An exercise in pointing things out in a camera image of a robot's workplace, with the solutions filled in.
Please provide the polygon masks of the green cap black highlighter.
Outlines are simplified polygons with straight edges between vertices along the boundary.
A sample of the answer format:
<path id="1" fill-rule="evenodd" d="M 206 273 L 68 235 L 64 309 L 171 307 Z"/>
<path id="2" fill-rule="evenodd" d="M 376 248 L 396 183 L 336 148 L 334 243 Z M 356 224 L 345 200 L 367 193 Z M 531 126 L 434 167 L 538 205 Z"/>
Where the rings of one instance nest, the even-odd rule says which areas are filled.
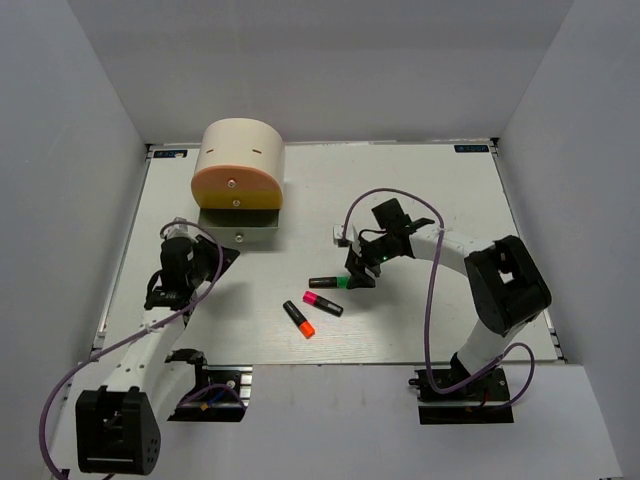
<path id="1" fill-rule="evenodd" d="M 310 289 L 346 289 L 348 276 L 313 277 L 308 280 Z"/>

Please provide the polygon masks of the pale green bottom drawer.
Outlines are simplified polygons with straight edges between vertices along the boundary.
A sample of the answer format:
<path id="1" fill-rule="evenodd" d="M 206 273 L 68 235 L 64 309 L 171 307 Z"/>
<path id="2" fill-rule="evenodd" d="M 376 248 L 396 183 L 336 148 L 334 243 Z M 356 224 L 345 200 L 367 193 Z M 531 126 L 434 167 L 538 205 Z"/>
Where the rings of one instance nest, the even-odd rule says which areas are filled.
<path id="1" fill-rule="evenodd" d="M 279 230 L 279 210 L 201 209 L 198 224 L 225 244 L 261 244 Z"/>

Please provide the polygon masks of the yellow drawer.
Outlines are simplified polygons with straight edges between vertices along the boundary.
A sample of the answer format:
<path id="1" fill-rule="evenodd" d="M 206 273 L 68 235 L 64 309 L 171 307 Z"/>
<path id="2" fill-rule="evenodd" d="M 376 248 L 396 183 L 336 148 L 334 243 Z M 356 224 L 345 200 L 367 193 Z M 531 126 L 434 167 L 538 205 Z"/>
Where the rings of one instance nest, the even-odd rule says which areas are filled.
<path id="1" fill-rule="evenodd" d="M 193 197 L 202 209 L 279 210 L 283 195 L 276 190 L 194 190 Z"/>

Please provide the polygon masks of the orange top drawer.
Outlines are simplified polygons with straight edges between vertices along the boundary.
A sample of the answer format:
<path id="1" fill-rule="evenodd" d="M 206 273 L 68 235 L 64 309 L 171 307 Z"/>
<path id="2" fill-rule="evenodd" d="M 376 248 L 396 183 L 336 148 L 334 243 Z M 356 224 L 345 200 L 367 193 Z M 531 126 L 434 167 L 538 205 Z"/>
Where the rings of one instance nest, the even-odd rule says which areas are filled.
<path id="1" fill-rule="evenodd" d="M 268 173 L 251 167 L 219 165 L 204 168 L 194 174 L 191 181 L 193 191 L 222 191 L 230 189 L 253 191 L 280 190 L 280 184 Z"/>

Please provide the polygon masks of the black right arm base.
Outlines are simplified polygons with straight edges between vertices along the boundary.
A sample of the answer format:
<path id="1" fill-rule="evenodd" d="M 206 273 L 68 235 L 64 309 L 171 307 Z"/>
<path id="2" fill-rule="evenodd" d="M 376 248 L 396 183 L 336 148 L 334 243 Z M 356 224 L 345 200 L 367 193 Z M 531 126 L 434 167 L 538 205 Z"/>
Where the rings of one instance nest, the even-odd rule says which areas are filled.
<path id="1" fill-rule="evenodd" d="M 514 416 L 506 375 L 502 368 L 464 388 L 441 395 L 428 384 L 425 370 L 416 370 L 408 380 L 416 390 L 421 425 L 512 424 Z"/>

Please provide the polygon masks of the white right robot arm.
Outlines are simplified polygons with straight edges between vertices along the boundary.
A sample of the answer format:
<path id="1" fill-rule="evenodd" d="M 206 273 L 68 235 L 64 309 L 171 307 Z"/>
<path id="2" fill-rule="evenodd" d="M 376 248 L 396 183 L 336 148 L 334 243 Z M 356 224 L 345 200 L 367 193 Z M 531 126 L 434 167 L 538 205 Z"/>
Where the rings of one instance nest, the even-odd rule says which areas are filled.
<path id="1" fill-rule="evenodd" d="M 517 236 L 486 240 L 448 230 L 441 219 L 411 219 L 395 198 L 372 213 L 378 224 L 373 240 L 350 221 L 333 229 L 335 245 L 348 251 L 347 289 L 375 287 L 382 265 L 392 259 L 429 260 L 425 310 L 430 312 L 438 268 L 465 276 L 478 319 L 450 360 L 449 383 L 437 384 L 432 373 L 427 381 L 441 395 L 455 391 L 466 399 L 477 397 L 510 341 L 551 304 L 551 292 L 528 249 Z"/>

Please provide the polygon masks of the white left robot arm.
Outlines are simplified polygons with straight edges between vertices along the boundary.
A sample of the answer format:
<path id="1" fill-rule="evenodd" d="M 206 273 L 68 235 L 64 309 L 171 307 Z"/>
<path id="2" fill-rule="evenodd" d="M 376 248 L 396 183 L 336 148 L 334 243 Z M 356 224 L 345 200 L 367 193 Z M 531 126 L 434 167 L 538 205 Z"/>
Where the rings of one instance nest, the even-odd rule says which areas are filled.
<path id="1" fill-rule="evenodd" d="M 78 467 L 83 473 L 148 475 L 161 448 L 160 424 L 186 396 L 211 387 L 205 356 L 176 349 L 194 312 L 193 301 L 221 277 L 239 251 L 202 235 L 178 235 L 161 244 L 160 268 L 146 288 L 138 338 L 96 390 L 75 404 Z"/>

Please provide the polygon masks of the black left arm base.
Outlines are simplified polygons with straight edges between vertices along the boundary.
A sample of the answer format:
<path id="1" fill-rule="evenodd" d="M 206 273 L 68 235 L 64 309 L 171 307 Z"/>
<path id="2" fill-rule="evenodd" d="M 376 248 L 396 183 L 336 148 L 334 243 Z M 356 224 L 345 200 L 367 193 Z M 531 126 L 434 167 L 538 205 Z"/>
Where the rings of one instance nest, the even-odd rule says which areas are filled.
<path id="1" fill-rule="evenodd" d="M 169 420 L 241 422 L 249 405 L 252 378 L 252 366 L 196 366 L 195 380 Z"/>

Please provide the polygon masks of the pink cap black highlighter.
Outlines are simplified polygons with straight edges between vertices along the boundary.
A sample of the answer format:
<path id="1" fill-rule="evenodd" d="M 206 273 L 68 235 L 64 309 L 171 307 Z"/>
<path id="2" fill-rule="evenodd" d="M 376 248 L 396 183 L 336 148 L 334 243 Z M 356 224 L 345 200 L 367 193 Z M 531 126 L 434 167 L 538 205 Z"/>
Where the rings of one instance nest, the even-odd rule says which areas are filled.
<path id="1" fill-rule="evenodd" d="M 304 303 L 335 317 L 341 317 L 344 312 L 342 306 L 311 291 L 306 291 L 302 296 L 302 300 Z"/>

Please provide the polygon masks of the orange cap black highlighter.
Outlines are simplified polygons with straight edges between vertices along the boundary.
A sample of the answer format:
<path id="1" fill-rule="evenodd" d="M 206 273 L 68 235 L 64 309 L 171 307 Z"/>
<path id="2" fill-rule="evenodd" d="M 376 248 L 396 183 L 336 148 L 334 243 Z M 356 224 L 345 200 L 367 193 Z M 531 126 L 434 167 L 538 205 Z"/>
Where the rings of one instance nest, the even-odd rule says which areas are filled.
<path id="1" fill-rule="evenodd" d="M 292 301 L 284 302 L 283 309 L 306 339 L 315 335 L 314 327 Z"/>

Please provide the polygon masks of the cream round drawer cabinet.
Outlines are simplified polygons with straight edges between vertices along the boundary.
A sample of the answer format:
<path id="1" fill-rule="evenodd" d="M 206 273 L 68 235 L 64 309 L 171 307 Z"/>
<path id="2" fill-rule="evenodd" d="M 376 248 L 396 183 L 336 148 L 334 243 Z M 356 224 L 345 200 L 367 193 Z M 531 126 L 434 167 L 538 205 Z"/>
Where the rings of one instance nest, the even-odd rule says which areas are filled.
<path id="1" fill-rule="evenodd" d="M 209 125 L 203 135 L 194 174 L 219 165 L 262 170 L 280 184 L 284 197 L 284 142 L 280 134 L 264 122 L 228 118 Z"/>

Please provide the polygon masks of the blue left corner sticker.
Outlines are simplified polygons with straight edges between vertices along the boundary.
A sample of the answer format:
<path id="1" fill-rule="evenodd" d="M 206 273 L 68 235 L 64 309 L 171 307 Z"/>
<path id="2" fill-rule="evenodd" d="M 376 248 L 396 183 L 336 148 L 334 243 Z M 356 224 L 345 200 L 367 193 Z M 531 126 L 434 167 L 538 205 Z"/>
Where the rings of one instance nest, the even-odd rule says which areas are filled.
<path id="1" fill-rule="evenodd" d="M 161 159 L 185 158 L 187 155 L 186 149 L 155 150 L 153 152 L 154 158 Z"/>

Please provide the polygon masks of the blue corner sticker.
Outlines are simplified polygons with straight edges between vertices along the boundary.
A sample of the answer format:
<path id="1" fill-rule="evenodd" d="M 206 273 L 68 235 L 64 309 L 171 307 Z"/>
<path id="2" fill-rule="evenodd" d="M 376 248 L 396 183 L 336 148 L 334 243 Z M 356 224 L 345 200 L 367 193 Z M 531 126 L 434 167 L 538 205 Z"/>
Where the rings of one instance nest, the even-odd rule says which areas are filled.
<path id="1" fill-rule="evenodd" d="M 489 153 L 490 148 L 487 145 L 480 144 L 455 144 L 456 153 Z"/>
<path id="2" fill-rule="evenodd" d="M 155 150 L 153 152 L 154 158 L 161 159 L 185 158 L 187 155 L 186 149 Z"/>

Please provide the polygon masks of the blue right corner sticker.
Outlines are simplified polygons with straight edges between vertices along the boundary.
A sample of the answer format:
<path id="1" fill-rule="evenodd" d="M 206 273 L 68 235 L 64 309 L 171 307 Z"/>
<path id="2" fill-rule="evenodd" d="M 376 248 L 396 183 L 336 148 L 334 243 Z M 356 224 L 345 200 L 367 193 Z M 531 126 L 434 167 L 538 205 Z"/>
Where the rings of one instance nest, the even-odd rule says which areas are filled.
<path id="1" fill-rule="evenodd" d="M 489 153 L 490 148 L 487 145 L 480 144 L 455 144 L 456 153 Z"/>

